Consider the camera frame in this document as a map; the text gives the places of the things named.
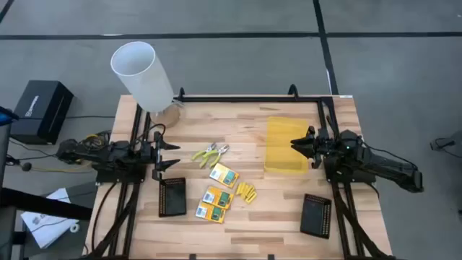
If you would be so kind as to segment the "white cylindrical table lamp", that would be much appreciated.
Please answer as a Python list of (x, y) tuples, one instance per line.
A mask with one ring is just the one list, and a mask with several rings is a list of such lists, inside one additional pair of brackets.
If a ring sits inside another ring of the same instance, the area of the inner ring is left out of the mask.
[(122, 45), (113, 53), (110, 67), (152, 123), (172, 127), (179, 121), (173, 88), (152, 45), (143, 41)]

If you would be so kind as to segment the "black aluminium table frame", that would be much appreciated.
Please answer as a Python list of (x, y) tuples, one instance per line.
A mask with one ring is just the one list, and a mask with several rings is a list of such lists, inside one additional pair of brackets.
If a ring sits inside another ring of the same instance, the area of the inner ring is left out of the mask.
[[(186, 95), (179, 122), (165, 133), (176, 146), (164, 152), (175, 160), (167, 177), (186, 179), (188, 211), (177, 217), (158, 215), (158, 183), (141, 185), (130, 256), (133, 259), (342, 259), (336, 222), (327, 239), (300, 232), (303, 197), (329, 198), (331, 186), (322, 168), (304, 174), (270, 173), (264, 169), (266, 123), (271, 116), (303, 118), (319, 127), (321, 116), (309, 95)], [(255, 186), (251, 203), (236, 198), (223, 223), (195, 216), (205, 190), (214, 184), (209, 171), (191, 160), (210, 143), (228, 144), (222, 162), (240, 180)]]

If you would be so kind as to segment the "yellow translucent plastic bin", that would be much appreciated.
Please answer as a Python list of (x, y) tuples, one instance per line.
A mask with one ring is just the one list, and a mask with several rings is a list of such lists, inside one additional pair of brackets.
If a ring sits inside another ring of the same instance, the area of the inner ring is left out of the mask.
[(291, 148), (291, 141), (305, 137), (307, 130), (305, 119), (268, 117), (264, 170), (281, 174), (307, 173), (308, 160)]

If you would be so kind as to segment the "white paper sheet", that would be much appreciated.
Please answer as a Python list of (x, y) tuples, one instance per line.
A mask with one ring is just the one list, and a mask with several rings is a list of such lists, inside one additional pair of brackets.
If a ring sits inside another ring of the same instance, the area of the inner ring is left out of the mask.
[(65, 217), (56, 217), (37, 212), (23, 212), (21, 218), (39, 248), (47, 248), (60, 238), (65, 232), (70, 231), (79, 221)]

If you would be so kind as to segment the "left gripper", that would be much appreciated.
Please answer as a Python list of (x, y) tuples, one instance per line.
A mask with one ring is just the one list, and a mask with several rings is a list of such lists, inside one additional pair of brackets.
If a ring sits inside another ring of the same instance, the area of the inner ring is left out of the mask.
[[(153, 141), (148, 141), (147, 139), (143, 139), (141, 141), (141, 146), (140, 146), (141, 161), (144, 164), (154, 164), (154, 169), (152, 170), (152, 178), (156, 181), (162, 180), (161, 172), (165, 172), (169, 167), (180, 162), (180, 159), (161, 161), (160, 170), (159, 170), (159, 168), (157, 167), (157, 164), (160, 161), (160, 158), (159, 158), (160, 151), (157, 145), (158, 145), (158, 141), (160, 137), (161, 137), (161, 133), (156, 131), (154, 133)], [(180, 149), (179, 146), (174, 145), (174, 144), (168, 144), (167, 142), (163, 140), (160, 141), (160, 148), (162, 150), (179, 150)]]

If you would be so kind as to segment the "green-handled pliers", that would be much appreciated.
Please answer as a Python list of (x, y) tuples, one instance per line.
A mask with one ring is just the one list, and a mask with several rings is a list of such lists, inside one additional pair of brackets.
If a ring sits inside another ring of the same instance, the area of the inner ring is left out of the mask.
[(195, 161), (196, 159), (201, 158), (199, 167), (203, 168), (208, 162), (209, 158), (216, 152), (216, 147), (216, 143), (212, 142), (206, 149), (198, 151), (196, 154), (194, 154), (191, 160)]
[(208, 161), (214, 157), (214, 159), (209, 163), (209, 168), (212, 169), (221, 159), (221, 156), (226, 153), (226, 151), (228, 151), (228, 149), (230, 148), (230, 146), (228, 144), (225, 144), (223, 145), (222, 147), (220, 147), (219, 149), (213, 149), (209, 152), (206, 152), (203, 156), (202, 156), (202, 161), (201, 163), (199, 164), (199, 167), (200, 168), (204, 168), (205, 165), (208, 163)]

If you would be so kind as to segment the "black cardboard box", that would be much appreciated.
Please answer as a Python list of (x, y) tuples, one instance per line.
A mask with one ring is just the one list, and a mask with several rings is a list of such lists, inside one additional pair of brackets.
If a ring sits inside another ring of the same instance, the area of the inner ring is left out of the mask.
[(60, 81), (30, 80), (14, 109), (19, 120), (12, 124), (11, 138), (23, 144), (55, 144), (73, 97)]

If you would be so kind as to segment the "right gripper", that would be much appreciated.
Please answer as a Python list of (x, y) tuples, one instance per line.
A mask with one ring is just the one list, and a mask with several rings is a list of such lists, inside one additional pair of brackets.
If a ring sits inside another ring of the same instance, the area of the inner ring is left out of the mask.
[(328, 153), (328, 143), (330, 137), (327, 128), (320, 128), (315, 131), (314, 126), (309, 126), (307, 135), (303, 138), (291, 140), (291, 148), (305, 156), (307, 159), (313, 158), (311, 163), (313, 169), (319, 168), (322, 163), (322, 155)]

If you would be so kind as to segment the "black mesh basket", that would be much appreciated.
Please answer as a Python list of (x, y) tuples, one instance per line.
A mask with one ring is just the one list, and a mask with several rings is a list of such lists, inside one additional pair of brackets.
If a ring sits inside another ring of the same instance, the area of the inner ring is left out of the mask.
[(174, 217), (186, 213), (186, 179), (161, 180), (159, 185), (159, 217)]
[(331, 200), (304, 194), (300, 232), (329, 239), (331, 226)]

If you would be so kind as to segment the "blue object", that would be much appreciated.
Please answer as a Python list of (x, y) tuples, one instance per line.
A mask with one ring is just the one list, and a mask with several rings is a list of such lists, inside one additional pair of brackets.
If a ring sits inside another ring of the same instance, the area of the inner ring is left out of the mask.
[(19, 116), (13, 113), (10, 109), (0, 106), (0, 126), (11, 124), (18, 121)]

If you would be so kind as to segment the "black metal beam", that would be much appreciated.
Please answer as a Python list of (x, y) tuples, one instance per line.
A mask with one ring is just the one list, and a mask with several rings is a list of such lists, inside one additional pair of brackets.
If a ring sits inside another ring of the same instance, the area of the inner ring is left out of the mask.
[(0, 207), (36, 212), (75, 220), (90, 220), (92, 209), (56, 199), (27, 194), (10, 188), (0, 190)]

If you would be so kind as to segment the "yellow crayon box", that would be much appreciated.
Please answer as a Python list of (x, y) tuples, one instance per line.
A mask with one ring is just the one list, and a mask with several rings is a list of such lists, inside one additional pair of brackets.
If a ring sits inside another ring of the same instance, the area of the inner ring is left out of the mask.
[(229, 209), (233, 199), (234, 194), (214, 186), (209, 186), (202, 197), (202, 202), (221, 209)]
[(228, 188), (233, 188), (237, 179), (239, 178), (239, 174), (230, 168), (217, 163), (213, 168), (209, 177), (220, 184)]
[(196, 209), (196, 216), (211, 222), (223, 223), (225, 212), (225, 209), (207, 204), (206, 202), (200, 202)]

